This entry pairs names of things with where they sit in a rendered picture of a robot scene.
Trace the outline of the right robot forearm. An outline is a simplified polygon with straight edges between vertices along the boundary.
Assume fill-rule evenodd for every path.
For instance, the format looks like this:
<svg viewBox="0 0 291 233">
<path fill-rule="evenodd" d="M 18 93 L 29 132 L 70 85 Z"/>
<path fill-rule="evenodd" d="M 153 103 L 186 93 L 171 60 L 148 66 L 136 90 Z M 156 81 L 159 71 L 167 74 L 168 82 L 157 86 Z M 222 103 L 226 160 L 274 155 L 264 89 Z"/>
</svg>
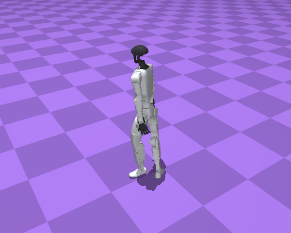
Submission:
<svg viewBox="0 0 291 233">
<path fill-rule="evenodd" d="M 153 103 L 154 91 L 155 91 L 155 86 L 153 87 L 153 95 L 152 95 L 152 97 L 149 99 L 150 103 Z"/>
</svg>

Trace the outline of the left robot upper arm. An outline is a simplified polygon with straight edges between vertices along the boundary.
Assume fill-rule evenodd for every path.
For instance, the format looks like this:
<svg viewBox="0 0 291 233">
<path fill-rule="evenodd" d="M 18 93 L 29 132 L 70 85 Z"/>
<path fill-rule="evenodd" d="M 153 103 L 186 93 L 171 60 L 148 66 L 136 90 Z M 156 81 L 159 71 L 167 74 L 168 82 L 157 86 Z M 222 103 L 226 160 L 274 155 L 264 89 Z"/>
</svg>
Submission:
<svg viewBox="0 0 291 233">
<path fill-rule="evenodd" d="M 142 89 L 141 89 L 141 81 L 142 81 L 141 73 L 140 72 L 133 73 L 130 80 L 133 85 L 134 93 L 136 94 L 133 100 L 135 98 L 140 98 L 142 101 L 143 96 L 142 96 Z"/>
</svg>

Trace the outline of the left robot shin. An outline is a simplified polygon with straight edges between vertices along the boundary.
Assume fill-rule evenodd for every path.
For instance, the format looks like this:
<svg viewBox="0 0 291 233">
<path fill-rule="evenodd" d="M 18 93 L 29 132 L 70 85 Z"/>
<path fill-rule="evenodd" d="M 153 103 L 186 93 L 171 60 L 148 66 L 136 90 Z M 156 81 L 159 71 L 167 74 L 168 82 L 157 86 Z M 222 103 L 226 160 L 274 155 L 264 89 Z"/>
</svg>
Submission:
<svg viewBox="0 0 291 233">
<path fill-rule="evenodd" d="M 133 148 L 133 153 L 134 153 L 134 157 L 135 160 L 137 162 L 138 168 L 140 169 L 140 171 L 144 170 L 144 160 L 145 160 L 145 150 L 144 150 L 144 146 L 140 145 L 137 152 L 134 150 Z"/>
</svg>

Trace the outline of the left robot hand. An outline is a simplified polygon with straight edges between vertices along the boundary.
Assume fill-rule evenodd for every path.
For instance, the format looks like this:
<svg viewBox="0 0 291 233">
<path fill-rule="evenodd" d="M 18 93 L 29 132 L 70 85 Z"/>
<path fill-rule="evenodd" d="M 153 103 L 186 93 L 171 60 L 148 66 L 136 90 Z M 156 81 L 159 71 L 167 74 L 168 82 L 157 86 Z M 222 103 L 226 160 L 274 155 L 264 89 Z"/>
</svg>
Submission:
<svg viewBox="0 0 291 233">
<path fill-rule="evenodd" d="M 143 117 L 143 121 L 144 121 L 144 123 L 142 123 L 142 124 L 139 124 L 139 129 L 138 129 L 138 131 L 140 130 L 141 131 L 141 134 L 148 134 L 148 133 L 150 133 L 150 131 L 148 130 L 148 127 L 145 125 L 145 119 L 144 119 L 144 117 Z M 139 123 L 139 122 L 138 122 Z M 148 132 L 147 132 L 148 131 Z"/>
</svg>

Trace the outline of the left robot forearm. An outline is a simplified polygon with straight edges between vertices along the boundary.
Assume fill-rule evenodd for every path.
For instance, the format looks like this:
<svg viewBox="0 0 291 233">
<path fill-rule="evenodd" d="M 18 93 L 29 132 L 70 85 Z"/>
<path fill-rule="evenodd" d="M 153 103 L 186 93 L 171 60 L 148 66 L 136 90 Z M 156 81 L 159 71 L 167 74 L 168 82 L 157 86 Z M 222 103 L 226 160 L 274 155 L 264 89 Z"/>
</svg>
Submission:
<svg viewBox="0 0 291 233">
<path fill-rule="evenodd" d="M 135 108 L 136 108 L 136 117 L 138 118 L 138 122 L 142 123 L 143 121 L 143 105 L 140 98 L 134 99 Z"/>
</svg>

